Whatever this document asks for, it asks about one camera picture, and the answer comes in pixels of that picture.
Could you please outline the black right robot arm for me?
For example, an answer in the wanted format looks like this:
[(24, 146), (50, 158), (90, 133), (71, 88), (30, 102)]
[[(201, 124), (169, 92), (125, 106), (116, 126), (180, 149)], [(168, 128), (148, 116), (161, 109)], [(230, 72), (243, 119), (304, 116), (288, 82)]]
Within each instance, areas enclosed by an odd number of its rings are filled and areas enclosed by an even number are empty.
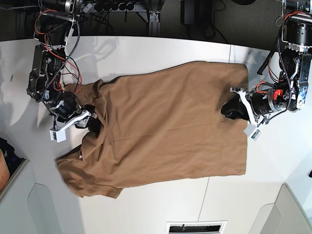
[[(77, 17), (81, 12), (81, 0), (40, 0), (41, 10), (34, 23), (34, 39), (39, 41), (35, 47), (32, 70), (29, 75), (27, 94), (36, 102), (44, 104), (53, 117), (52, 138), (58, 130), (75, 126), (99, 133), (101, 122), (95, 107), (81, 107), (76, 94), (82, 90), (80, 70), (73, 60), (73, 53), (65, 52), (68, 39), (77, 29)], [(76, 73), (71, 75), (77, 80), (73, 91), (66, 91), (61, 84), (62, 70), (72, 66)]]

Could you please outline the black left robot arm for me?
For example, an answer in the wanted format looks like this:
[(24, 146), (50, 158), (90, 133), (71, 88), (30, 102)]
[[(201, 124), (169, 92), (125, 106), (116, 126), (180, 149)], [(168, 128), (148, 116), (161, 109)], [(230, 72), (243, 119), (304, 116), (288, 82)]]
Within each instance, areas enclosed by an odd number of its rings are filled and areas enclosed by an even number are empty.
[(312, 2), (282, 1), (281, 25), (274, 46), (258, 69), (268, 68), (272, 82), (262, 81), (250, 91), (232, 87), (235, 96), (221, 108), (230, 119), (244, 119), (259, 128), (286, 111), (305, 106), (312, 55)]

